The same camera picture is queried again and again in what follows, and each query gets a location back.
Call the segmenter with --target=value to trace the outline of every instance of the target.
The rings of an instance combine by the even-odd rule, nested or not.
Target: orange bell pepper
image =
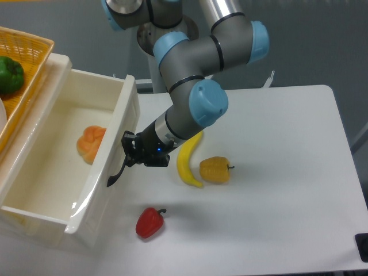
[[[230,162],[225,157],[211,157],[200,163],[201,177],[209,182],[224,183],[230,180]]]

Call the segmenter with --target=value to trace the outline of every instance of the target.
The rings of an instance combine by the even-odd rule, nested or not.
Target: wicker basket
[[[0,27],[0,56],[12,58],[24,69],[22,88],[12,95],[0,95],[7,115],[7,123],[0,130],[0,154],[26,115],[30,106],[28,103],[35,96],[36,83],[53,46],[52,40]]]

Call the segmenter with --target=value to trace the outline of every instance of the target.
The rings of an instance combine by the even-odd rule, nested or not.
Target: white storage drawer
[[[139,118],[135,79],[71,70],[1,206],[3,230],[55,246],[75,234],[93,245],[124,159],[125,130]],[[107,128],[92,165],[76,150],[91,125]]]

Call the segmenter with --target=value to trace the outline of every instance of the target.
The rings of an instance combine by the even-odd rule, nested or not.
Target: black object
[[[359,254],[363,262],[368,262],[368,233],[355,235],[356,245],[358,246]]]
[[[224,54],[223,54],[223,50],[221,49],[221,45],[220,45],[219,41],[217,40],[216,36],[210,35],[209,37],[213,40],[213,42],[214,42],[214,44],[216,46],[217,53],[218,53],[218,56],[219,56],[218,59],[220,61],[220,72],[221,72],[224,69]]]
[[[228,14],[227,16],[224,16],[222,18],[220,18],[219,20],[217,20],[211,27],[211,33],[213,33],[213,30],[223,21],[225,21],[226,19],[233,17],[233,16],[246,16],[244,13],[242,12],[237,12],[237,13],[231,13]]]
[[[121,144],[125,152],[125,159],[118,174],[109,177],[107,187],[110,187],[119,179],[125,166],[132,167],[134,164],[142,163],[146,167],[168,166],[170,156],[167,153],[172,150],[174,141],[170,141],[168,145],[164,145],[156,135],[154,123],[146,129],[148,133],[137,133],[135,135],[130,131],[124,132],[121,138]],[[157,143],[148,143],[150,147],[145,147],[145,141],[147,139],[150,141],[156,140]]]
[[[193,79],[205,79],[205,77],[204,76],[200,76],[200,75],[187,76],[186,78],[183,78],[183,79],[175,82],[170,87],[170,89],[168,90],[168,93],[171,94],[171,92],[173,92],[175,90],[175,88],[177,88],[178,86],[182,85],[183,83],[190,82]]]

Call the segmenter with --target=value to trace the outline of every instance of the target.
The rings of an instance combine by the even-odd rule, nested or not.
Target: banana
[[[197,144],[201,141],[202,136],[203,131],[199,132],[188,141],[186,141],[182,145],[177,158],[177,168],[180,178],[184,181],[184,183],[198,188],[203,188],[203,184],[202,182],[195,179],[193,173],[190,170],[189,162],[190,157],[195,150]]]

